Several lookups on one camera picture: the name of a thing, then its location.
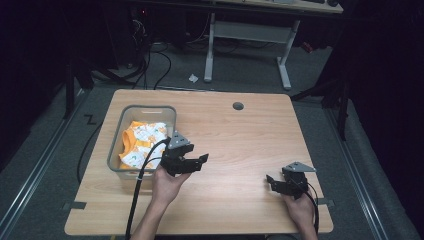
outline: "clear plastic bin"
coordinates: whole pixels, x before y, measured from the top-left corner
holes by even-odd
[[[130,105],[127,106],[121,114],[121,117],[116,128],[115,136],[112,141],[112,146],[109,151],[107,164],[109,168],[116,172],[121,179],[135,179],[140,170],[121,169],[121,159],[118,154],[124,152],[124,144],[122,142],[122,133],[131,125],[133,121],[157,123],[163,122],[166,124],[166,130],[169,137],[175,129],[177,118],[176,110],[171,106],[143,106]],[[146,169],[145,172],[153,172],[155,169]]]

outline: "hand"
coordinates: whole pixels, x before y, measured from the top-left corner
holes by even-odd
[[[314,228],[314,204],[306,194],[296,200],[293,196],[281,194],[289,210],[289,215],[299,229],[303,240],[315,240],[318,236]]]
[[[153,176],[152,202],[169,205],[178,195],[181,185],[190,177],[191,173],[173,177],[159,165]]]

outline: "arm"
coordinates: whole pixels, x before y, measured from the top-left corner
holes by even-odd
[[[299,229],[303,240],[317,240],[318,236],[314,228],[314,205],[311,200],[302,194],[299,199],[294,200],[292,196],[281,194],[287,204],[289,215]]]
[[[158,166],[153,176],[153,195],[141,222],[135,229],[132,240],[152,240],[155,238],[160,220],[169,204],[177,197],[181,185],[191,174],[178,177],[169,175],[162,166]]]

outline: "dark background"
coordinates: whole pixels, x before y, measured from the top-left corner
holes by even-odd
[[[349,96],[371,145],[408,216],[424,236],[419,227],[424,220],[419,201],[424,195],[423,2],[359,0],[341,4],[345,17],[372,21],[344,29],[338,23],[306,21],[295,45],[308,42],[313,48],[334,47],[317,85],[349,73]],[[65,82],[71,55],[68,40],[79,43],[85,49],[84,57],[104,68],[134,62],[134,46],[128,39],[131,25],[117,27],[118,20],[126,22],[125,9],[124,13],[122,8],[111,11],[110,6],[94,3],[83,8],[60,7],[48,1],[1,3],[1,169]],[[155,11],[154,16],[161,21],[156,21],[152,29],[180,47],[188,40],[185,31],[196,35],[206,18],[205,13],[185,11]],[[325,34],[317,37],[317,31]],[[128,48],[116,51],[123,45]]]

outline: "gray carpet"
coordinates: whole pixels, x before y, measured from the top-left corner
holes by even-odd
[[[154,49],[164,49],[165,45],[156,45]],[[263,49],[232,46],[218,46],[215,55],[214,78],[212,83],[202,81],[205,49],[178,50],[169,47],[162,52],[171,59],[171,70],[160,82],[161,89],[186,88],[213,91],[284,93],[293,95],[315,84],[322,67],[331,53],[331,49],[317,50],[310,54],[294,48],[287,62],[292,90],[283,90],[279,72],[273,55],[281,46],[274,45]],[[148,88],[152,88],[168,69],[168,60],[161,54],[152,53],[147,71]],[[130,70],[120,70],[126,74]],[[188,81],[191,74],[200,79],[196,83]],[[36,190],[16,221],[7,239],[110,239],[110,236],[86,237],[67,236],[64,226],[69,209],[64,206],[75,198],[78,191],[77,166],[80,157],[81,175],[97,138],[89,141],[90,136],[101,124],[114,91],[124,88],[113,82],[96,81],[90,92],[82,94],[81,105],[69,122],[61,141],[51,156],[51,162]],[[55,98],[52,105],[38,119],[31,134],[14,156],[8,167],[1,173],[1,206],[4,216],[13,203],[43,151],[46,149],[55,130],[63,124],[64,90]],[[324,110],[319,98],[306,98],[294,102],[306,144],[312,161],[317,168],[318,178],[324,195],[331,200],[329,207],[334,222],[334,230],[321,234],[320,239],[374,239],[373,230],[358,200],[352,178],[345,163],[345,153],[340,147],[334,126],[329,120],[333,110]],[[350,103],[346,125],[349,149],[361,179],[375,203],[387,238],[419,239],[415,228],[406,217],[396,193],[387,181],[378,164],[366,134],[363,132],[355,109]],[[249,239],[255,236],[203,236],[178,237],[175,239]],[[297,235],[281,235],[272,239],[293,239]]]

